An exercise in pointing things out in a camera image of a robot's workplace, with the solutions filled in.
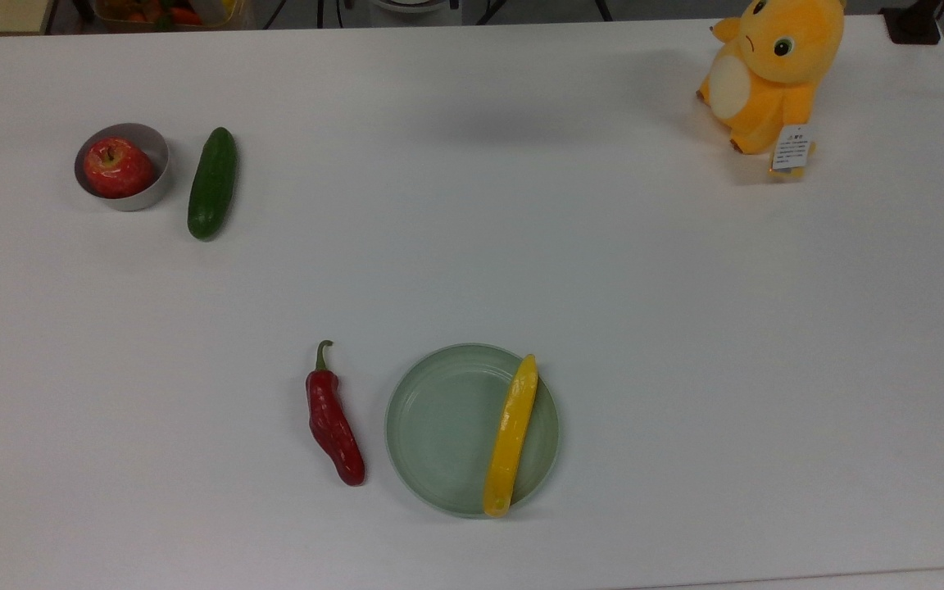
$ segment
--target fake vegetable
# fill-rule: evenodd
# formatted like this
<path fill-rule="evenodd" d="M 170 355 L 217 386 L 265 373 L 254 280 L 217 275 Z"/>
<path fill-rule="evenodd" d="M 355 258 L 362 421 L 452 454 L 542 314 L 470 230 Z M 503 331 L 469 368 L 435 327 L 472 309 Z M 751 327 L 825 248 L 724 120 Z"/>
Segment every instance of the fake vegetable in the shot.
<path fill-rule="evenodd" d="M 224 127 L 214 129 L 202 146 L 188 199 L 188 231 L 195 238 L 209 240 L 225 223 L 232 204 L 237 160 L 235 138 Z"/>
<path fill-rule="evenodd" d="M 202 18 L 199 18 L 199 15 L 191 8 L 172 7 L 170 8 L 170 18 L 173 19 L 174 24 L 202 26 Z"/>
<path fill-rule="evenodd" d="M 86 152 L 83 172 L 104 198 L 133 197 L 155 182 L 155 166 L 147 153 L 127 138 L 103 138 Z"/>
<path fill-rule="evenodd" d="M 334 461 L 341 481 L 356 486 L 366 479 L 366 466 L 337 397 L 338 377 L 327 369 L 323 359 L 323 348 L 331 345 L 334 343 L 329 340 L 319 343 L 319 351 L 315 353 L 315 370 L 304 381 L 308 391 L 308 425 L 311 426 L 311 436 Z"/>
<path fill-rule="evenodd" d="M 524 450 L 527 425 L 531 421 L 537 382 L 537 362 L 534 355 L 527 355 L 509 385 L 509 396 L 505 399 L 505 410 L 501 411 L 501 424 L 494 440 L 494 455 L 487 469 L 487 482 L 483 485 L 483 512 L 495 519 L 506 515 L 512 504 L 512 489 Z"/>

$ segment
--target tag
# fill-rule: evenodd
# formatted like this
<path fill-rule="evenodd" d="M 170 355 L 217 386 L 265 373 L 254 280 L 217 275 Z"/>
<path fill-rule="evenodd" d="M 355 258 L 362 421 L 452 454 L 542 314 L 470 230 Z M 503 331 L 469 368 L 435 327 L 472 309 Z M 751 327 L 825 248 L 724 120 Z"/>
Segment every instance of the tag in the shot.
<path fill-rule="evenodd" d="M 776 175 L 802 175 L 814 130 L 808 125 L 786 125 L 778 134 L 778 143 L 771 157 L 771 172 Z"/>

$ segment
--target red chili pepper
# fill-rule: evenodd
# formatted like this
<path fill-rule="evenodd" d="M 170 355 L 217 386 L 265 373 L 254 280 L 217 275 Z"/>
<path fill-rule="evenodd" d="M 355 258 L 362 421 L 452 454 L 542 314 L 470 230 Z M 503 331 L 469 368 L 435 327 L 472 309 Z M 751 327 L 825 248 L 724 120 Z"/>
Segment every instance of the red chili pepper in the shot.
<path fill-rule="evenodd" d="M 311 434 L 319 446 L 323 447 L 326 455 L 334 460 L 341 480 L 348 485 L 360 485 L 366 479 L 366 467 L 363 466 L 363 456 L 356 445 L 356 437 L 352 436 L 352 427 L 341 410 L 338 400 L 338 376 L 326 369 L 323 360 L 323 348 L 334 345 L 329 340 L 319 343 L 319 351 L 315 354 L 315 370 L 308 374 L 304 381 L 304 388 L 308 391 L 308 414 L 311 418 Z"/>

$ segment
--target yellow vegetable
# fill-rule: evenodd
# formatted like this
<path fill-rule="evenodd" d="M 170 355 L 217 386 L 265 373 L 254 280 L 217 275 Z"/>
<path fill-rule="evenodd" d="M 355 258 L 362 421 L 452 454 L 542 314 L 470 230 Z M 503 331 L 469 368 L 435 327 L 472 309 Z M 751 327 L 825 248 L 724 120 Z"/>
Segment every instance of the yellow vegetable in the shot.
<path fill-rule="evenodd" d="M 534 355 L 527 355 L 509 385 L 509 396 L 505 399 L 505 410 L 501 412 L 501 424 L 494 440 L 494 455 L 483 486 L 483 512 L 495 519 L 508 513 L 512 503 L 512 488 L 531 421 L 537 381 L 537 362 Z"/>

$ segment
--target plush toy eye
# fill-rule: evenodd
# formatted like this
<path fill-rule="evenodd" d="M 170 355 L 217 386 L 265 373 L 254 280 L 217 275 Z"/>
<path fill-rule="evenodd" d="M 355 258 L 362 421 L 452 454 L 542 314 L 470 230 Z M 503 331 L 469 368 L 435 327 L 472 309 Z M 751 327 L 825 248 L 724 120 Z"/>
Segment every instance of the plush toy eye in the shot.
<path fill-rule="evenodd" d="M 788 37 L 782 37 L 774 42 L 774 55 L 783 57 L 793 52 L 793 40 Z"/>

